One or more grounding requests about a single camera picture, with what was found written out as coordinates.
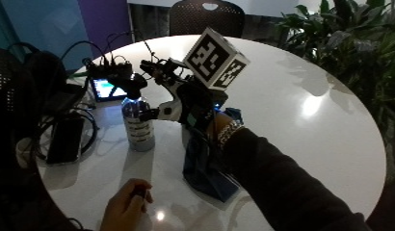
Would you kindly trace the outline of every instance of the tablet screen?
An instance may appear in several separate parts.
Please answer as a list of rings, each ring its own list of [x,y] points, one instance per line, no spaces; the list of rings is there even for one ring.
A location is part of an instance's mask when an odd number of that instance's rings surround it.
[[[120,88],[112,93],[113,85],[107,79],[91,79],[91,86],[97,102],[117,100],[125,97],[125,92]]]

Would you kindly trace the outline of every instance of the person's hand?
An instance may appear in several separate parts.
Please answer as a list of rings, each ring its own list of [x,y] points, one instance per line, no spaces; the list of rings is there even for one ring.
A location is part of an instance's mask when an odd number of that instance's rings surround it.
[[[145,198],[133,194],[137,189],[145,191]],[[141,179],[129,179],[119,192],[109,199],[100,231],[136,230],[141,213],[147,211],[145,201],[152,202],[148,190],[151,184]]]

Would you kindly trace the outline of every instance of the chair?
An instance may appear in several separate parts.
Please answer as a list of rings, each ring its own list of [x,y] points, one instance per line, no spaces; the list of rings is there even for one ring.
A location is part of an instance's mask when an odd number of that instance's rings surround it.
[[[36,128],[35,102],[32,76],[16,57],[0,49],[0,167],[16,164],[16,142]]]
[[[169,36],[200,35],[211,27],[223,36],[240,38],[244,26],[244,11],[227,1],[184,0],[169,10]]]

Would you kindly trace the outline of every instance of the black jacket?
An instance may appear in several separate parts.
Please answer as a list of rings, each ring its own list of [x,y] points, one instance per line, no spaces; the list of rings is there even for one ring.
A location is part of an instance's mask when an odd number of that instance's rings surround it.
[[[275,230],[371,230],[363,215],[247,128],[224,144],[221,159]]]

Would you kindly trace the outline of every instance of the water bottle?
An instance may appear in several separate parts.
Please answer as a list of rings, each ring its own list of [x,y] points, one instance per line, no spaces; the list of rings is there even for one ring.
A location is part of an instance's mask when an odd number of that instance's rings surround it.
[[[155,147],[155,135],[152,121],[140,121],[140,112],[149,109],[147,99],[124,98],[121,102],[121,115],[129,148],[135,151],[148,151]]]

